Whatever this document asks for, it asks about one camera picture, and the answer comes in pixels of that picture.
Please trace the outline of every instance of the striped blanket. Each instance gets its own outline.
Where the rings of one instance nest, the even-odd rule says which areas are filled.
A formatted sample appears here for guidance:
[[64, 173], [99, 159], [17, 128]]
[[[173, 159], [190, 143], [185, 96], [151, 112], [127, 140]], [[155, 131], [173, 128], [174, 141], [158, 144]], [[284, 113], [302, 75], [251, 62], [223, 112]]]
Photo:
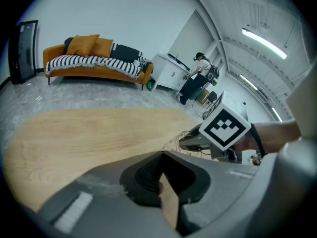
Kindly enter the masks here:
[[76, 67], [93, 68], [99, 59], [97, 56], [88, 56], [87, 58], [76, 55], [62, 55], [46, 63], [45, 73], [50, 75], [51, 71], [59, 69], [69, 69]]
[[138, 78], [141, 73], [140, 67], [135, 66], [131, 62], [124, 62], [115, 58], [99, 58], [96, 64], [108, 69], [121, 72], [134, 79]]
[[123, 73], [133, 79], [137, 79], [141, 72], [145, 72], [150, 60], [143, 57], [138, 58], [140, 64], [135, 65], [131, 62], [124, 62], [115, 58], [101, 58], [88, 56], [87, 58], [76, 55], [62, 55], [47, 62], [45, 73], [50, 75], [54, 70], [69, 69], [77, 67], [94, 68], [96, 65]]

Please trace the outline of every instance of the white box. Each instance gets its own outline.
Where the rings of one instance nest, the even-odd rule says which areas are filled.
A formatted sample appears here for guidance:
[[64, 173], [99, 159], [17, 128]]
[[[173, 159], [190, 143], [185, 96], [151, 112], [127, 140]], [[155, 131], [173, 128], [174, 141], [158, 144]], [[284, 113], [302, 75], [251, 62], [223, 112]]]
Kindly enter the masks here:
[[251, 128], [246, 106], [224, 91], [211, 106], [199, 132], [224, 151]]

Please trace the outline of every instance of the wooden tabletop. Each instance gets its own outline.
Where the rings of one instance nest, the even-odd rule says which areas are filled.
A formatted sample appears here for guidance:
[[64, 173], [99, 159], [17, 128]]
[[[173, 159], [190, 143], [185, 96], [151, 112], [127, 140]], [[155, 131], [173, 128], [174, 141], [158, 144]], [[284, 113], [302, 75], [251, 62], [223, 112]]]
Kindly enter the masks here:
[[23, 124], [4, 153], [15, 198], [38, 211], [87, 170], [157, 151], [198, 122], [172, 109], [75, 109], [44, 112]]

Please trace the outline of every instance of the white ceiling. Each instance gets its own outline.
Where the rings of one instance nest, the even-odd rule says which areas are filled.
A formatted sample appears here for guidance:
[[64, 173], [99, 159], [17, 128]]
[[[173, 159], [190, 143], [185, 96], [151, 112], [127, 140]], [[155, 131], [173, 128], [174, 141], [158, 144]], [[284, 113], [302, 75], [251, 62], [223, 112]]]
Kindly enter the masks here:
[[[210, 14], [228, 62], [228, 73], [246, 76], [269, 99], [283, 119], [292, 117], [285, 99], [309, 69], [299, 23], [291, 0], [200, 0]], [[246, 37], [249, 29], [288, 54], [283, 60], [262, 44]]]

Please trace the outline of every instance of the gray floor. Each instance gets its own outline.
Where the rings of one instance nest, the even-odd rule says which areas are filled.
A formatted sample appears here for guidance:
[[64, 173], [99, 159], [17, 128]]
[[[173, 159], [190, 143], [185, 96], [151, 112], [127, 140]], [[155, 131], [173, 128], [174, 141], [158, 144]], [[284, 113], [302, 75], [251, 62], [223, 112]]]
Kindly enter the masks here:
[[[48, 80], [43, 73], [22, 85], [6, 85], [0, 93], [1, 152], [6, 148], [14, 130], [29, 117], [47, 110], [85, 108], [172, 108], [180, 109], [197, 121], [202, 119], [192, 108], [193, 101], [182, 105], [175, 92], [157, 87], [150, 92], [141, 85], [115, 80], [90, 78], [62, 78]], [[201, 115], [203, 107], [195, 102], [193, 107]]]

